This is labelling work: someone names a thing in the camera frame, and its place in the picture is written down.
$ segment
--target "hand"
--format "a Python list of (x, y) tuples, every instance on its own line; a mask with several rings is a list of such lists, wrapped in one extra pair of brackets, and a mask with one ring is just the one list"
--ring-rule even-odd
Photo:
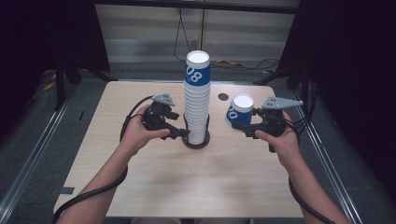
[[(285, 111), (283, 111), (283, 117), (287, 120), (291, 120), (290, 116)], [(275, 148), (279, 161), (283, 166), (287, 167), (292, 162), (302, 158), (297, 136), (289, 126), (287, 126), (285, 132), (279, 137), (273, 137), (271, 134), (260, 130), (257, 130), (255, 134)]]
[[(141, 107), (136, 114), (144, 114), (148, 108), (149, 105), (145, 105)], [(165, 137), (169, 133), (169, 129), (148, 131), (142, 124), (142, 117), (135, 116), (130, 120), (125, 134), (121, 139), (120, 146), (127, 148), (131, 151), (132, 155), (135, 155), (140, 148), (144, 147), (149, 142), (149, 140)]]

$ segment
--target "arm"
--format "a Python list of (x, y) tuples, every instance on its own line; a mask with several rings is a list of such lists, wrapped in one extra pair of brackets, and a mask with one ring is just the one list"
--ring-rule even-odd
[[(288, 114), (284, 113), (284, 117), (290, 120)], [(256, 131), (255, 134), (274, 146), (279, 161), (288, 172), (294, 188), (309, 206), (337, 224), (349, 223), (347, 217), (329, 198), (309, 170), (300, 153), (297, 136), (291, 128), (288, 127), (279, 137), (273, 137), (262, 131)], [(303, 208), (302, 211), (307, 223), (321, 223)]]
[[(143, 114), (148, 107), (149, 105), (140, 108), (137, 114)], [(167, 129), (147, 131), (143, 127), (140, 117), (132, 118), (116, 150), (80, 194), (114, 182), (121, 176), (128, 161), (136, 155), (140, 148), (144, 147), (149, 140), (168, 134), (169, 130)], [(64, 211), (57, 223), (102, 223), (115, 192), (116, 189), (111, 189), (74, 204)]]

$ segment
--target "wooden table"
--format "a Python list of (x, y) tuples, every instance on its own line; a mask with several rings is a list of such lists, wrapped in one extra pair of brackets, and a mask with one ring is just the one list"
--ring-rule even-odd
[[(255, 107), (274, 92), (269, 87), (212, 84), (210, 142), (199, 150), (180, 137), (151, 140), (129, 162), (129, 174), (119, 186), (108, 217), (301, 217), (290, 195), (288, 175), (276, 154), (262, 140), (246, 138), (225, 124), (237, 93), (247, 93)], [(75, 197), (118, 145), (121, 124), (132, 107), (149, 95), (169, 93), (180, 114), (167, 121), (185, 128), (183, 83), (110, 82), (64, 183), (73, 195), (60, 195), (55, 210)], [(230, 98), (221, 101), (220, 93)], [(252, 122), (260, 122), (253, 117)]]

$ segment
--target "floor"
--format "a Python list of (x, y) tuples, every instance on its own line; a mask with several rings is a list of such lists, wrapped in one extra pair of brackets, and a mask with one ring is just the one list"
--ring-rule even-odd
[[(261, 67), (272, 65), (264, 62)], [(258, 62), (245, 62), (254, 67)], [(184, 63), (112, 63), (112, 72), (108, 75), (129, 80), (182, 80)], [(59, 190), (67, 177), (68, 171), (78, 152), (79, 145), (87, 131), (95, 108), (100, 100), (106, 82), (80, 71), (83, 76), (81, 83), (65, 83), (68, 104), (63, 114), (56, 114), (56, 85), (43, 91), (51, 83), (50, 77), (43, 77), (42, 82), (32, 98), (32, 102), (21, 115), (14, 130), (6, 141), (1, 143), (0, 150), (0, 223), (49, 223), (53, 215), (53, 206)], [(261, 69), (234, 71), (230, 69), (212, 68), (213, 81), (229, 81), (235, 84), (246, 84), (260, 80), (268, 75)], [(287, 90), (287, 78), (278, 78), (268, 85), (277, 96), (291, 98), (293, 94)], [(297, 109), (288, 112), (293, 119), (299, 118)], [(41, 154), (32, 154), (36, 149), (41, 134), (51, 121), (52, 116), (59, 116), (56, 129), (41, 148)], [(341, 180), (341, 186), (349, 197), (347, 208), (356, 209), (352, 214), (353, 223), (396, 223), (396, 206), (379, 183), (370, 167), (350, 146), (342, 131), (329, 113), (320, 96), (317, 99), (312, 119), (315, 130), (320, 137), (319, 147), (328, 154), (331, 165), (338, 174), (335, 179)], [(302, 134), (301, 151), (309, 167), (319, 183), (332, 199), (343, 208), (339, 201), (339, 189), (334, 187), (329, 178), (328, 169), (323, 166), (322, 158), (307, 132)], [(36, 163), (31, 164), (24, 182), (16, 183), (19, 190), (11, 194), (13, 200), (7, 201), (13, 183), (18, 179), (24, 165), (31, 156), (36, 156)], [(108, 218), (106, 223), (129, 223), (128, 218)], [(304, 223), (300, 218), (257, 218), (255, 223)]]

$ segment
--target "white wall panel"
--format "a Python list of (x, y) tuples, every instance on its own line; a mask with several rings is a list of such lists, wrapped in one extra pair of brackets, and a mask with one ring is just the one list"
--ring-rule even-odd
[[(222, 0), (210, 2), (297, 7), (299, 0)], [(96, 5), (111, 63), (170, 61), (179, 14), (176, 8)], [(182, 9), (191, 50), (201, 47), (212, 60), (280, 58), (294, 15)], [(188, 52), (180, 30), (177, 55)]]

